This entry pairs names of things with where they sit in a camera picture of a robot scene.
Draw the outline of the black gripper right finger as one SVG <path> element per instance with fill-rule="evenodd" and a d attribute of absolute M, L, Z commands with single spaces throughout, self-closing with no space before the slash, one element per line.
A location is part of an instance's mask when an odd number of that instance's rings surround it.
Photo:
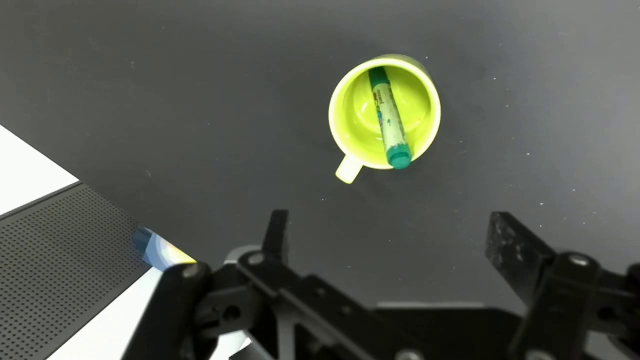
<path fill-rule="evenodd" d="M 554 308 L 546 294 L 546 272 L 556 252 L 513 215 L 489 215 L 484 255 L 527 310 Z"/>

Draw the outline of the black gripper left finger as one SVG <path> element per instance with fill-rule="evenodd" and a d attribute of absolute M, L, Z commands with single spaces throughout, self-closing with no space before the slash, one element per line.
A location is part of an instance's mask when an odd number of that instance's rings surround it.
<path fill-rule="evenodd" d="M 262 252 L 280 263 L 286 260 L 286 228 L 288 228 L 288 212 L 274 211 L 267 221 L 267 228 L 262 243 Z"/>

